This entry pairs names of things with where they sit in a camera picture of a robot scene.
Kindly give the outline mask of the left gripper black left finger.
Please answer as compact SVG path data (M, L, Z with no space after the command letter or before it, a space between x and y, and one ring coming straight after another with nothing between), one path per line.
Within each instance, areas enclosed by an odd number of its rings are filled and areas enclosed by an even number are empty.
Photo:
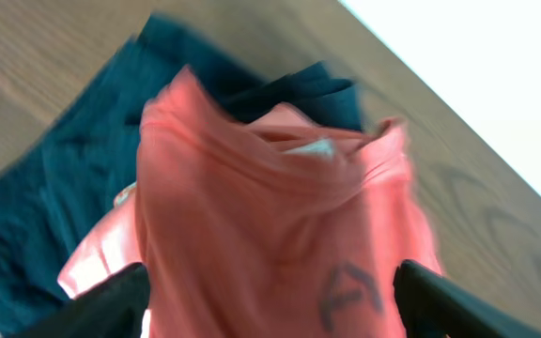
M140 338L150 284L132 263L14 338Z

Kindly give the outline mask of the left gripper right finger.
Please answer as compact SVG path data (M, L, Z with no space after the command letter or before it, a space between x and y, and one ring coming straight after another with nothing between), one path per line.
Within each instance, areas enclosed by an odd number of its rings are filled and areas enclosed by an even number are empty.
M394 275L394 297L408 338L541 338L507 315L413 260Z

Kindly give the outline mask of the red soccer t-shirt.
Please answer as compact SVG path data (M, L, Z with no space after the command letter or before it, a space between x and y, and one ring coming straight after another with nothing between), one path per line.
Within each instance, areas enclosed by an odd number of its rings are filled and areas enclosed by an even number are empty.
M280 104L231 121L189 69L143 112L135 228L154 337L401 337L393 278L441 266L402 122Z

